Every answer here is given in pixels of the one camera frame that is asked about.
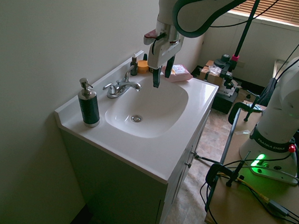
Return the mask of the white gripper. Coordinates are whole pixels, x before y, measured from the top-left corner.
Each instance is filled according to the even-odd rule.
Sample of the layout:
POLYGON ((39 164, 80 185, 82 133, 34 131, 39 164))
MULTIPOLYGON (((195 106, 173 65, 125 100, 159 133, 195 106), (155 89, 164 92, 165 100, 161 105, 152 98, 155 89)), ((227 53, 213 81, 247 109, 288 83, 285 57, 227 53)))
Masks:
POLYGON ((180 38, 175 44, 167 40, 158 40, 150 46, 148 54, 148 66, 153 69, 153 87, 160 85, 160 67, 167 62, 165 78, 169 78, 173 68, 175 55, 181 50, 184 38, 180 38))

